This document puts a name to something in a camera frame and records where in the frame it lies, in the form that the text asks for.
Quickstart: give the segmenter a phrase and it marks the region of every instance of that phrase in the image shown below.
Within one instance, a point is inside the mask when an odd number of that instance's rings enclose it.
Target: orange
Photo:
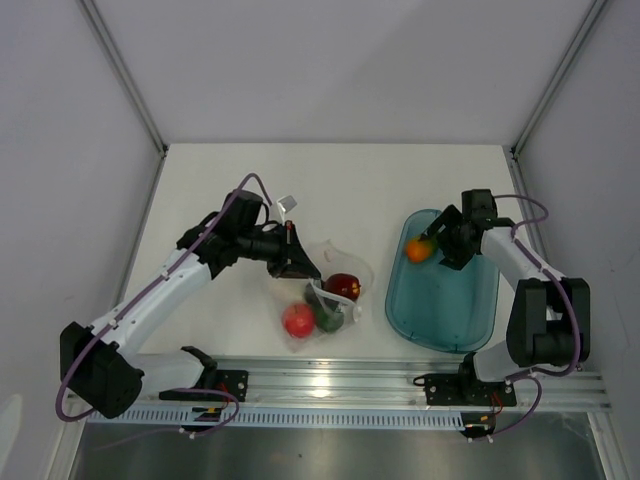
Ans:
[[[420,263],[433,255],[435,250],[435,245],[430,239],[417,236],[407,242],[404,253],[411,263]]]

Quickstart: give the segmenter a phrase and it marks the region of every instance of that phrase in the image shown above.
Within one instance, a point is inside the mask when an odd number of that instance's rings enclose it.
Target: red apple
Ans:
[[[324,290],[355,302],[360,296],[360,280],[348,273],[336,273],[327,279]]]
[[[284,329],[292,337],[308,337],[313,333],[315,323],[313,310],[306,303],[294,303],[282,314]]]

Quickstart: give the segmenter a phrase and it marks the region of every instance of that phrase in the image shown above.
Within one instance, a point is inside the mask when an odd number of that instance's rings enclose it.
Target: black bracket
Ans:
[[[249,372],[246,370],[218,370],[218,362],[195,347],[182,347],[202,363],[204,370],[193,388],[222,390],[244,402],[249,388]],[[165,390],[158,394],[160,400],[177,402],[225,402],[228,398],[215,393],[194,393],[180,390]]]
[[[505,382],[477,382],[462,388],[457,373],[432,373],[413,379],[413,384],[424,387],[427,405],[443,407],[495,407],[492,395],[497,395],[505,407],[516,406],[516,394]]]

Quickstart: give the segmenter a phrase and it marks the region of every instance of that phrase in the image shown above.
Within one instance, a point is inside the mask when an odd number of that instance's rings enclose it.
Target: clear plastic bag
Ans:
[[[330,338],[355,324],[360,317],[358,303],[371,289],[373,271],[362,259],[342,252],[330,241],[310,246],[309,258],[322,274],[322,280],[270,279],[278,328],[291,351],[321,338]],[[344,287],[326,290],[327,285]]]

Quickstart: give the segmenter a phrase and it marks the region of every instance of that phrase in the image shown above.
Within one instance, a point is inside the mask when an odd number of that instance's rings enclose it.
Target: red wire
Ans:
[[[218,388],[219,390],[222,390],[223,392],[229,393],[229,390],[227,390],[227,386],[224,383],[219,383],[218,385],[216,385],[216,388]],[[225,398],[225,404],[224,404],[224,407],[222,407],[222,409],[224,410],[228,406],[229,406],[229,399]]]
[[[498,405],[500,406],[500,410],[498,410],[498,412],[495,414],[495,416],[497,417],[498,415],[500,415],[502,413],[502,410],[504,409],[504,405],[502,404],[502,400],[500,400],[500,395],[498,395],[496,392],[493,392],[493,395],[491,395],[491,398],[495,398],[496,401],[498,402]]]

